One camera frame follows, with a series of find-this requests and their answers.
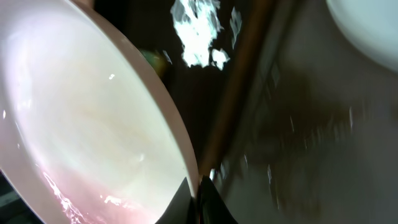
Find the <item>teal yellow sponge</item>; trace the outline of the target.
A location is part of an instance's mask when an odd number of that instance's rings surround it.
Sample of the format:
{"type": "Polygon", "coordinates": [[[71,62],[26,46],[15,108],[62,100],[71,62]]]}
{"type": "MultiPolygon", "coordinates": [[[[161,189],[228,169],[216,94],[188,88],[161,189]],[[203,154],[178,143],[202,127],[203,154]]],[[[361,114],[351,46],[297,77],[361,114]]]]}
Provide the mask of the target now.
{"type": "Polygon", "coordinates": [[[148,50],[140,50],[140,53],[148,61],[156,74],[162,78],[167,68],[167,61],[158,52],[151,52],[148,50]]]}

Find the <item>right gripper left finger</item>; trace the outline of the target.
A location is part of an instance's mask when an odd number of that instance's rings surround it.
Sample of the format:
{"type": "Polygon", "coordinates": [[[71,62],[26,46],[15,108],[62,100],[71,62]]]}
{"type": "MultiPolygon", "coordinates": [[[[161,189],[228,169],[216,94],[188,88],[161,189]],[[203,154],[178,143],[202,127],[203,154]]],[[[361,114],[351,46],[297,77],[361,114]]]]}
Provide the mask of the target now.
{"type": "Polygon", "coordinates": [[[195,201],[186,178],[180,184],[163,215],[155,224],[196,224],[195,201]]]}

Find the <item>white plate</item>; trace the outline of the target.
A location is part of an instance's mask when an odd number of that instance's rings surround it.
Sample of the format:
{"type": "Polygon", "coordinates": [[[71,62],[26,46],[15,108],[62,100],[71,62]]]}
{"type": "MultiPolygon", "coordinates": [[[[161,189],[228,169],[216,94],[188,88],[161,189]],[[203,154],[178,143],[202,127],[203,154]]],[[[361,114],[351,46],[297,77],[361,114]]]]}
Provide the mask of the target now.
{"type": "Polygon", "coordinates": [[[343,35],[374,62],[397,71],[397,0],[326,0],[343,35]]]}
{"type": "Polygon", "coordinates": [[[1,1],[1,171],[44,223],[155,223],[198,191],[161,79],[77,1],[1,1]]]}

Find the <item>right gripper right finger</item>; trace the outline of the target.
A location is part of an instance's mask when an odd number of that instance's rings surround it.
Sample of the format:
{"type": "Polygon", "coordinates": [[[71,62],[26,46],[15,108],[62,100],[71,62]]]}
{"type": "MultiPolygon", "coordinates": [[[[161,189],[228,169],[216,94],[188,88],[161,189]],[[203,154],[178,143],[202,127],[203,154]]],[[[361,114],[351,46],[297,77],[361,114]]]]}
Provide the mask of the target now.
{"type": "Polygon", "coordinates": [[[201,179],[198,199],[200,224],[238,224],[208,176],[201,179]]]}

